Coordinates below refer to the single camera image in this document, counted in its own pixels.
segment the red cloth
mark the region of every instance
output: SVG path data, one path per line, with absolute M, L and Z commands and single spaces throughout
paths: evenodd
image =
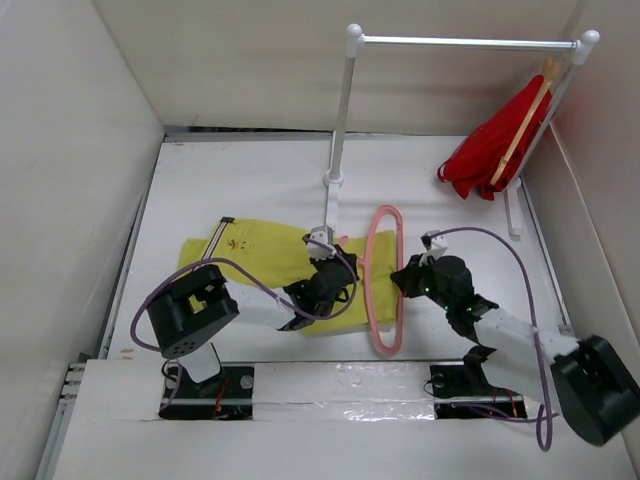
M 516 174 L 522 158 L 544 119 L 551 101 L 551 93 L 542 99 L 524 135 L 520 139 L 511 160 L 500 179 L 491 185 L 491 177 L 498 168 L 500 158 L 520 128 L 533 99 L 540 91 L 544 77 L 536 75 L 520 93 L 513 97 L 495 116 L 478 127 L 438 169 L 441 182 L 451 182 L 462 197 L 467 198 L 474 187 L 480 187 L 480 196 L 493 200 L 495 192 L 501 192 Z

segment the yellow cloth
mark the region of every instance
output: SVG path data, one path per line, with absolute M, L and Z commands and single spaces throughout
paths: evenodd
M 212 242 L 218 226 L 207 240 L 188 239 L 182 247 L 178 268 L 203 258 Z M 215 246 L 213 255 L 233 260 L 269 288 L 279 288 L 308 279 L 316 270 L 309 263 L 309 255 L 302 241 L 308 233 L 301 228 L 275 222 L 252 219 L 236 219 L 228 223 Z M 366 238 L 349 239 L 343 245 L 346 252 L 364 256 Z M 378 323 L 391 325 L 396 320 L 398 289 L 389 275 L 396 270 L 396 242 L 393 231 L 378 232 L 373 249 L 371 284 Z M 242 274 L 228 265 L 219 265 L 228 279 L 252 285 Z M 303 329 L 304 333 L 325 333 L 350 329 L 368 324 L 364 303 L 362 267 L 358 266 L 358 291 L 349 310 L 332 320 L 317 320 Z M 344 304 L 336 303 L 333 311 Z

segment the white wall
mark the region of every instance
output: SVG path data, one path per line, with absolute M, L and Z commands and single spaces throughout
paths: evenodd
M 95 0 L 165 125 L 332 130 L 345 31 L 556 39 L 576 0 Z M 349 129 L 467 134 L 543 54 L 367 47 Z
M 163 133 L 89 0 L 0 12 L 0 478 L 33 478 Z
M 527 168 L 577 331 L 607 337 L 640 382 L 638 0 L 580 2 L 567 33 L 602 34 Z M 625 431 L 640 471 L 640 421 Z

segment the white platform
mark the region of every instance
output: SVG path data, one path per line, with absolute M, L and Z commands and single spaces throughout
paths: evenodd
M 427 230 L 464 225 L 507 237 L 504 202 L 462 200 L 437 181 L 437 167 L 462 137 L 357 135 L 345 143 L 345 183 L 340 191 L 338 234 L 364 236 L 376 208 L 392 204 L 405 220 L 405 256 L 423 251 Z M 273 220 L 311 228 L 324 219 L 330 141 L 326 138 L 164 144 L 135 245 L 117 315 L 109 358 L 157 358 L 129 337 L 131 318 L 144 297 L 175 270 L 188 237 L 205 238 L 222 216 Z M 562 317 L 528 212 L 525 234 L 510 240 L 533 285 L 540 325 L 555 328 Z M 393 228 L 393 221 L 381 228 Z M 456 233 L 449 253 L 461 256 L 476 289 L 511 313 L 529 318 L 521 273 L 506 249 L 488 236 Z M 396 359 L 453 359 L 472 344 L 449 327 L 444 312 L 426 298 L 405 302 L 405 335 Z M 140 337 L 155 339 L 146 317 Z M 215 338 L 223 361 L 375 360 L 368 333 L 309 337 L 266 327 L 234 324 Z
M 422 250 L 419 236 L 431 229 L 475 225 L 506 237 L 502 199 L 463 201 L 434 178 L 461 140 L 349 138 L 338 233 L 365 235 L 376 207 L 390 203 L 405 217 L 407 259 Z M 184 240 L 206 237 L 223 215 L 305 228 L 320 224 L 328 158 L 328 136 L 163 146 L 109 360 L 88 365 L 55 480 L 635 478 L 620 436 L 595 448 L 562 419 L 554 422 L 548 454 L 538 450 L 533 426 L 433 421 L 432 399 L 421 390 L 426 363 L 261 363 L 253 421 L 158 419 L 162 359 L 129 338 L 138 305 L 175 269 Z M 510 241 L 529 270 L 540 324 L 553 329 L 562 317 L 531 218 L 524 213 L 525 235 Z M 449 244 L 452 254 L 467 261 L 481 294 L 528 318 L 521 274 L 504 247 L 474 233 L 452 235 Z M 397 358 L 460 358 L 471 346 L 428 300 L 407 301 L 406 310 L 405 344 Z M 154 340 L 146 318 L 140 335 Z M 224 361 L 379 359 L 367 333 L 305 337 L 231 323 L 215 343 Z M 129 360 L 117 360 L 125 357 Z
M 162 421 L 159 365 L 89 363 L 54 480 L 635 479 L 620 436 L 592 447 L 561 419 L 546 454 L 533 426 L 488 419 Z

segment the clothes hanger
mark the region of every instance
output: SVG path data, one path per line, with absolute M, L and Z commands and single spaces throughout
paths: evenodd
M 527 114 L 524 116 L 524 120 L 522 121 L 522 124 L 520 124 L 520 128 L 518 128 L 515 137 L 513 137 L 513 140 L 509 144 L 509 148 L 507 148 L 504 156 L 500 159 L 498 168 L 493 174 L 493 177 L 491 177 L 491 185 L 495 185 L 498 180 L 500 180 L 500 176 L 504 172 L 507 163 L 509 163 L 509 160 L 511 160 L 511 157 L 515 152 L 518 143 L 520 143 L 525 130 L 529 126 L 529 123 L 531 123 L 533 115 L 536 113 L 536 110 L 538 110 L 538 107 L 540 106 L 540 103 L 542 103 L 544 96 L 547 94 L 554 80 L 558 76 L 558 72 L 560 72 L 560 63 L 554 62 L 551 57 L 547 57 L 544 61 L 544 64 L 542 65 L 542 76 L 544 77 L 542 86 L 540 87 L 540 90 L 538 90 L 538 94 L 533 99 L 531 107 L 529 107 Z

